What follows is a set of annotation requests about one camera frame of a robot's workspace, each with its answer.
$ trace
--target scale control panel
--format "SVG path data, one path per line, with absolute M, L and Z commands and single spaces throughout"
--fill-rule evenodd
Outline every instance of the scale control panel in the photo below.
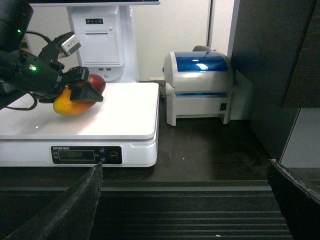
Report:
M 52 146 L 54 164 L 112 164 L 123 163 L 120 146 Z

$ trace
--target green led light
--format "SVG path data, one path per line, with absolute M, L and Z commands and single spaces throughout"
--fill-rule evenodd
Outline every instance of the green led light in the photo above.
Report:
M 29 69 L 35 71 L 37 70 L 37 67 L 35 65 L 30 64 Z

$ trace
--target blue printer lid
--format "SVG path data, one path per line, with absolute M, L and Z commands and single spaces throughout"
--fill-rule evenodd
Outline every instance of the blue printer lid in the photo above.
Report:
M 178 72 L 227 72 L 225 59 L 216 51 L 175 52 Z

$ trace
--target label printer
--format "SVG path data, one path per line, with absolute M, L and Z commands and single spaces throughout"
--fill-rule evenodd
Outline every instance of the label printer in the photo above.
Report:
M 177 118 L 219 117 L 230 121 L 234 70 L 217 51 L 170 52 L 163 68 L 166 121 Z

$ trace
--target mango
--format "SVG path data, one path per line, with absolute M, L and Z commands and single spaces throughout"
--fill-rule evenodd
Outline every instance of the mango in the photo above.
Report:
M 89 82 L 102 94 L 106 88 L 105 80 L 96 74 L 89 75 Z M 53 103 L 53 110 L 60 115 L 74 116 L 83 114 L 89 110 L 96 102 L 93 101 L 71 101 L 71 90 L 66 87 L 63 92 L 56 97 Z

